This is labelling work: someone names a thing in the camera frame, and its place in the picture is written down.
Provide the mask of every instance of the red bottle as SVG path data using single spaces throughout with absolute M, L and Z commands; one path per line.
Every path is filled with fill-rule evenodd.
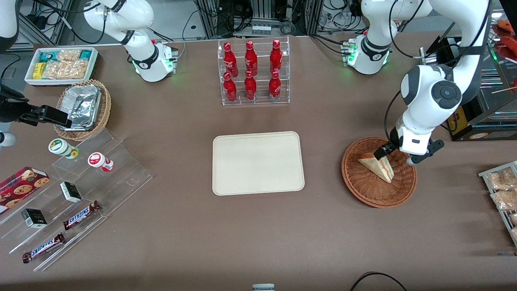
M 269 55 L 269 62 L 271 74 L 273 74 L 275 70 L 280 71 L 282 68 L 282 51 L 280 50 L 280 41 L 277 39 L 273 40 L 273 49 Z
M 253 76 L 256 76 L 259 73 L 259 64 L 257 53 L 253 49 L 253 42 L 250 40 L 246 41 L 246 55 L 244 59 L 246 60 L 246 70 L 250 70 Z
M 225 42 L 224 48 L 224 65 L 226 70 L 232 74 L 232 77 L 236 78 L 239 76 L 239 70 L 237 69 L 237 58 L 232 51 L 232 45 L 229 42 Z
M 257 82 L 255 81 L 251 70 L 246 71 L 244 87 L 246 87 L 246 98 L 250 101 L 254 101 L 257 95 Z
M 237 102 L 237 87 L 235 86 L 235 82 L 232 80 L 232 75 L 229 72 L 224 72 L 224 93 L 228 102 L 235 103 Z
M 277 102 L 280 100 L 280 86 L 282 82 L 278 79 L 278 71 L 274 71 L 271 74 L 271 80 L 269 80 L 269 100 Z

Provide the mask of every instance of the aluminum foil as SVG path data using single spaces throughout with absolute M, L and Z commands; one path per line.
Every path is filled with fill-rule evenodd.
M 73 86 L 63 96 L 60 110 L 72 121 L 65 131 L 90 131 L 95 127 L 102 89 L 95 85 Z

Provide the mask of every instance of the sandwich slice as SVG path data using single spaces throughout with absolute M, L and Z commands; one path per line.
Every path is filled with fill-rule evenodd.
M 391 183 L 394 173 L 387 157 L 383 157 L 380 160 L 377 160 L 372 153 L 368 153 L 362 155 L 359 158 L 359 162 L 384 181 Z

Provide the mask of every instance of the brown wicker basket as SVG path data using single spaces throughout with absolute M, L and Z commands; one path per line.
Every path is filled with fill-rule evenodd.
M 375 152 L 388 140 L 381 137 L 367 137 L 352 143 L 341 162 L 341 173 L 346 186 L 359 200 L 378 208 L 396 207 L 406 202 L 417 185 L 417 170 L 406 163 L 408 154 L 399 150 L 388 155 L 395 174 L 387 183 L 363 166 L 359 157 Z
M 54 125 L 54 130 L 62 138 L 76 140 L 76 141 L 83 141 L 87 137 L 89 137 L 95 133 L 101 132 L 102 129 L 104 129 L 106 127 L 106 124 L 108 123 L 108 119 L 110 118 L 110 110 L 111 110 L 110 92 L 108 92 L 106 87 L 97 80 L 88 80 L 88 81 L 74 84 L 72 86 L 86 86 L 86 85 L 96 85 L 102 89 L 102 95 L 101 95 L 100 104 L 99 104 L 99 112 L 97 113 L 96 126 L 93 130 L 91 130 L 89 132 L 66 132 L 64 130 L 57 128 L 57 126 Z M 59 98 L 59 101 L 57 102 L 58 109 L 61 107 L 61 102 L 63 101 L 65 92 L 63 92 L 63 94 L 61 94 L 61 98 Z

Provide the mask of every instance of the brown table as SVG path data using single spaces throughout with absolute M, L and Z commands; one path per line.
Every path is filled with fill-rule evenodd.
M 437 34 L 397 41 L 416 53 Z M 291 37 L 291 104 L 223 108 L 217 42 L 187 46 L 180 72 L 158 83 L 135 74 L 122 46 L 98 47 L 96 78 L 113 98 L 108 128 L 154 178 L 45 272 L 2 250 L 2 291 L 250 290 L 267 282 L 279 291 L 348 290 L 367 271 L 410 290 L 515 290 L 517 258 L 495 256 L 514 251 L 512 242 L 477 173 L 516 160 L 517 142 L 447 142 L 418 166 L 413 197 L 394 209 L 364 205 L 343 182 L 345 149 L 383 135 L 386 106 L 415 60 L 395 52 L 364 76 L 309 37 Z M 27 86 L 25 96 L 54 105 L 62 91 Z M 404 109 L 397 100 L 390 127 Z M 213 194 L 215 137 L 285 130 L 300 135 L 302 191 Z M 47 150 L 52 126 L 12 131 L 19 143 L 0 151 L 1 179 L 56 160 Z M 434 137 L 449 140 L 441 128 Z

